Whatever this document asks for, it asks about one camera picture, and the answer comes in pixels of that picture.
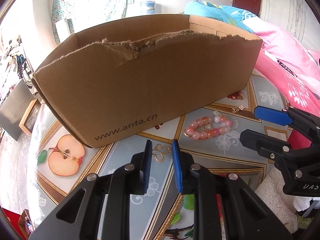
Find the brown cardboard box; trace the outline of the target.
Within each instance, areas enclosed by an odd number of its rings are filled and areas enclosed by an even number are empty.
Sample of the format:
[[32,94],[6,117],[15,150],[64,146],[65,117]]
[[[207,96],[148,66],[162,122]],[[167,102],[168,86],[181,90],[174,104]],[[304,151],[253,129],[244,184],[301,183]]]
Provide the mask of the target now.
[[71,135],[98,147],[242,90],[261,45],[212,18],[130,17],[71,35],[32,82]]

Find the fruit pattern tablecloth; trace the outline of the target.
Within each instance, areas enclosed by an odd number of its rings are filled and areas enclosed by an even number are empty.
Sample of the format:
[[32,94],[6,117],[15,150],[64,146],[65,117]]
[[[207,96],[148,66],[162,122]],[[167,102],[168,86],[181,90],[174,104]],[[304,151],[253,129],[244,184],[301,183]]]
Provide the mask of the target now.
[[[195,197],[195,239],[291,239],[265,203],[234,173],[212,174],[172,142],[179,193]],[[130,198],[147,192],[152,142],[113,174],[90,173],[72,189],[31,239],[130,239]]]

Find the teal floral curtain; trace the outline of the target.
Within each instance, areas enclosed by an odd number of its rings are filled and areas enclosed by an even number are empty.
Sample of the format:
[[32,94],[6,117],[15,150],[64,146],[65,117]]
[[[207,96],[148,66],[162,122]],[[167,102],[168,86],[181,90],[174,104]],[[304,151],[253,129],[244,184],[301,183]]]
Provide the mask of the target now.
[[105,22],[126,17],[127,7],[134,0],[53,0],[52,29],[55,42],[60,44],[56,23],[67,20],[71,34]]

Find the white glove hand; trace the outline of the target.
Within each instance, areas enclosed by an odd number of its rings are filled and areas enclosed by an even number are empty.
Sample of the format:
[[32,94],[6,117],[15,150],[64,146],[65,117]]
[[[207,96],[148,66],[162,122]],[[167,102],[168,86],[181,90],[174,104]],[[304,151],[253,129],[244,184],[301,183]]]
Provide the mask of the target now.
[[310,207],[310,202],[311,201],[317,201],[316,205],[313,207],[314,209],[319,209],[319,197],[300,197],[300,196],[294,196],[293,198],[293,206],[294,208],[300,212],[307,210]]

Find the blue water jug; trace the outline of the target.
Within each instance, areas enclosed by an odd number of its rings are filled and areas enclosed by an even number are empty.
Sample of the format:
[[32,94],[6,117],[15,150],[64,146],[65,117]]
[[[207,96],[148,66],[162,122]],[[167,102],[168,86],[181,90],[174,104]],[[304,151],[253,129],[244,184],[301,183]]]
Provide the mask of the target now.
[[155,1],[146,1],[146,14],[147,15],[153,15],[156,13],[156,3]]

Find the white fluffy towel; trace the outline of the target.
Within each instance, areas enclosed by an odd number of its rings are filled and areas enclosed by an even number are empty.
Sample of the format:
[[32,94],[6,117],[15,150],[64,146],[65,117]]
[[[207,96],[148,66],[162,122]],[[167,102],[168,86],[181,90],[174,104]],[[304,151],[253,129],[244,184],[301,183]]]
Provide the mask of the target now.
[[255,190],[257,196],[269,207],[290,233],[298,230],[298,217],[293,206],[293,196],[283,192],[284,180],[281,172],[271,168],[263,182]]

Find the blue patterned quilt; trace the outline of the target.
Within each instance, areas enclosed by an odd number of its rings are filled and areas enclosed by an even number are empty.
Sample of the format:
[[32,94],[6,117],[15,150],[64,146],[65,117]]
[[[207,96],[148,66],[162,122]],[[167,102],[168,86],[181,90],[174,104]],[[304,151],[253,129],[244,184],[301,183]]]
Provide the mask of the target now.
[[250,33],[253,31],[243,24],[248,18],[256,17],[248,10],[240,9],[229,5],[217,5],[203,0],[189,2],[184,9],[184,14],[212,18],[224,23],[228,23]]

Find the white narrow cabinet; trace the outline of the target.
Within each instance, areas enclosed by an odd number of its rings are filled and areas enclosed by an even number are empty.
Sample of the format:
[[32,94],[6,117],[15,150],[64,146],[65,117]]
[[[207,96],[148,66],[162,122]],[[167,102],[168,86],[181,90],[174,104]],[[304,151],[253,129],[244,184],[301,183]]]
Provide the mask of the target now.
[[60,43],[74,33],[73,23],[70,18],[63,18],[57,21],[55,27]]

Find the pink blanket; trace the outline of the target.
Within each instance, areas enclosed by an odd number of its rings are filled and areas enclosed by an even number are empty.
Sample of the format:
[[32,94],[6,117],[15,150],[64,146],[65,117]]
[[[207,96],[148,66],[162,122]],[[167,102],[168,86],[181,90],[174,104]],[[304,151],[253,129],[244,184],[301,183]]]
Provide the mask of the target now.
[[255,68],[271,81],[290,105],[319,116],[319,52],[306,50],[291,34],[258,17],[243,24],[263,45]]

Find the small wooden stool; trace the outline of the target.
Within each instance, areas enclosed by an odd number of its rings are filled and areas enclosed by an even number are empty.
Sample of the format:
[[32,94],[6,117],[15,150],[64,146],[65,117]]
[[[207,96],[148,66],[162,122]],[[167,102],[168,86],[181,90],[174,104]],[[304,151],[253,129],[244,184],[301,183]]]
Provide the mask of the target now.
[[32,134],[33,127],[35,125],[35,120],[40,111],[40,107],[41,103],[39,102],[39,100],[32,100],[29,103],[27,109],[25,110],[25,113],[23,114],[20,120],[18,126],[26,135]]

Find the grey flat board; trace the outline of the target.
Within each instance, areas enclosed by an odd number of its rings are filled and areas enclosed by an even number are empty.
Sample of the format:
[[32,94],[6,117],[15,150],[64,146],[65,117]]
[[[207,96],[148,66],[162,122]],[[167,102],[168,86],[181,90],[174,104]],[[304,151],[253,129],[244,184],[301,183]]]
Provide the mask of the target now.
[[19,123],[29,103],[34,99],[28,86],[23,80],[20,80],[1,105],[0,126],[15,141],[18,140],[22,133]]

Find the white wardrobe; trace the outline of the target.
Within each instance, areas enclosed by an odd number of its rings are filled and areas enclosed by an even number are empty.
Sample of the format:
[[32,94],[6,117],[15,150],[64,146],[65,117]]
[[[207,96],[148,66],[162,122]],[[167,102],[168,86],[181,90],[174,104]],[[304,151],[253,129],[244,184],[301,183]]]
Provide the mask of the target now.
[[319,22],[304,0],[261,0],[260,18],[281,27],[306,49],[319,51]]

